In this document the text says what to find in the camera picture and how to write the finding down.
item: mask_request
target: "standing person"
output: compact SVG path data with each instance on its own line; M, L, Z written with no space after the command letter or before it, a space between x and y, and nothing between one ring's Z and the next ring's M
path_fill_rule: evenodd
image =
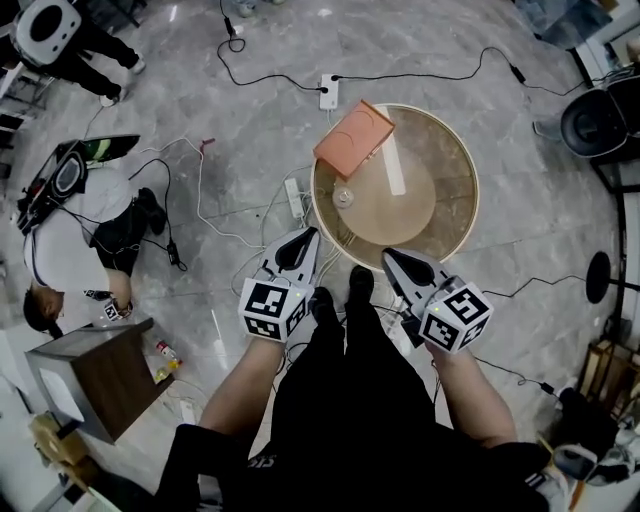
M20 12L15 20L15 25L20 23L20 19L25 11ZM48 27L42 29L43 33L48 33ZM39 64L30 59L26 52L22 51L16 42L15 34L12 34L12 43L16 51L13 56L4 56L4 66L8 69L15 67L18 61L38 73L75 82L83 89L86 89L100 96L100 103L103 107L111 107L123 101L128 93L125 86L113 83L106 76L96 71L79 55L79 51L91 51L105 55L117 60L123 68L138 75L142 73L146 64L142 57L129 48L120 39L107 34L104 30L93 23L88 16L82 16L82 23L75 34L69 40L67 46L62 50L59 57L48 65Z
M256 338L199 426L178 427L157 506L546 510L525 479L549 456L516 442L511 413L472 354L430 348L451 430L435 422L424 382L386 336L370 304L371 272L356 267L349 284L346 353L331 295L317 288L310 310L318 327L280 384L267 446L248 459L284 347Z

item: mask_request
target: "sneaker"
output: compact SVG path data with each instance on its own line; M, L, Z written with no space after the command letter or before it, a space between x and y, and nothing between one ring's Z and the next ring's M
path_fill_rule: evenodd
M309 299L309 310L318 325L338 323L338 316L333 307L333 297L323 286L319 286L313 292Z
M144 61L142 56L138 55L138 62L136 62L135 65L129 71L131 71L134 75L139 75L144 71L144 68L146 67L147 67L147 63Z
M361 265L356 265L349 276L348 302L369 303L371 295L373 295L373 272Z
M118 96L116 96L115 98L100 96L100 105L102 105L104 108L113 107L116 103L124 101L124 99L127 97L127 94L129 94L129 89L127 89L126 87L120 87L120 94L118 94Z
M158 204L155 194L148 188L141 188L138 191L136 204L147 214L149 227L154 235L161 235L167 223L167 214Z

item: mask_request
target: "person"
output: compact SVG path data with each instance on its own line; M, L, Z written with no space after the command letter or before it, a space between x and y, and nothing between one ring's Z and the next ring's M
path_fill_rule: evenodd
M371 272L355 267L349 284L346 352L331 295L317 288L309 309L318 326L277 390L265 448L248 459L284 347L256 338L199 425L177 428L157 507L546 510L525 480L549 455L516 442L511 413L472 354L429 347L451 430L385 334Z
M22 12L18 14L16 24L21 16ZM21 61L28 69L37 73L77 83L83 89L100 96L100 104L103 107L111 107L123 101L128 94L128 89L125 86L113 83L102 73L92 68L80 56L79 52L91 51L105 55L118 61L118 64L135 75L142 73L146 67L146 63L139 54L120 39L102 30L85 15L82 16L80 27L53 64L39 65L20 51L13 37L11 42L14 51L12 55L4 55L3 67L13 69Z
M265 0L273 5L282 5L286 0ZM233 0L238 14L243 18L250 18L256 12L257 0Z
M23 304L27 323L61 336L56 320L67 292L112 296L126 316L140 241L147 227L161 234L166 218L153 192L142 188L135 197L120 170L90 170L84 193L71 196L25 237L24 261L33 278Z

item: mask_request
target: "black hair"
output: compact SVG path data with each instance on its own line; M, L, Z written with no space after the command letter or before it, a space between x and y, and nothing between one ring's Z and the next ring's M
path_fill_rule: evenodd
M38 301L34 297L31 289L28 289L27 293L24 295L22 312L24 313L24 318L29 324L29 327L32 329L39 332L49 331L49 334L55 339L62 337L62 331L60 330L60 327L58 327L58 324L56 324L54 320L46 318L40 311Z

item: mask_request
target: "white shirt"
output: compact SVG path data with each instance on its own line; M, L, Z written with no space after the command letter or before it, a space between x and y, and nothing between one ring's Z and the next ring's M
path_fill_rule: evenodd
M113 168L89 170L85 191L76 193L63 207L97 222L115 219L134 198L126 176ZM107 271L95 248L89 247L97 224L55 210L25 239L24 260L31 275L59 292L109 290Z

